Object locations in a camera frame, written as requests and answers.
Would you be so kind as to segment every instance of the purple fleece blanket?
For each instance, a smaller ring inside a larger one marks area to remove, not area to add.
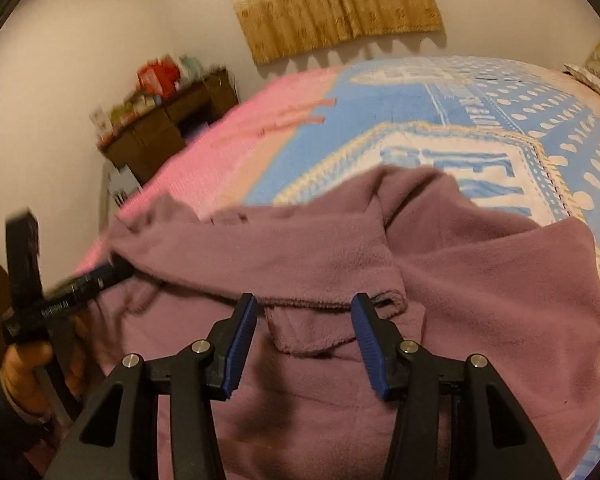
[[[487,355],[564,476],[594,434],[600,283],[593,236],[575,218],[540,227],[478,208],[433,168],[378,167],[306,205],[204,222],[161,196],[114,221],[109,250],[146,275],[93,306],[107,370],[127,352],[153,359],[205,337],[243,292],[265,307],[240,389],[214,403],[230,476],[380,477],[395,407],[371,389],[354,341],[357,292],[435,354]]]

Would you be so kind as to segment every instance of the beige curtain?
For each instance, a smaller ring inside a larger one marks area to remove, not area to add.
[[[440,30],[435,0],[233,0],[258,64],[359,36]]]

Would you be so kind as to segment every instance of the white wall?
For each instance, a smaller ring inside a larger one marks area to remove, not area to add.
[[[584,62],[600,40],[600,19],[586,0],[436,0],[444,32],[362,38],[257,68],[229,0],[155,1],[178,50],[226,64],[243,98],[282,73],[414,54],[508,57],[561,70],[564,62]]]
[[[120,101],[172,43],[146,0],[23,0],[0,31],[0,262],[4,219],[38,217],[43,284],[97,235],[104,159],[90,111]]]

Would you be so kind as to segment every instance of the blue bedspread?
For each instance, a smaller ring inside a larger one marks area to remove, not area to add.
[[[310,200],[376,164],[434,165],[480,206],[549,224],[577,216],[596,237],[600,274],[600,117],[523,63],[475,57],[348,67],[246,202]],[[572,478],[600,457],[600,425]]]

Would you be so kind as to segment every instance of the sleeve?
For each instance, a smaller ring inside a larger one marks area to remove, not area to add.
[[[29,424],[14,411],[0,386],[0,478],[35,478],[22,454],[47,436],[45,426]]]

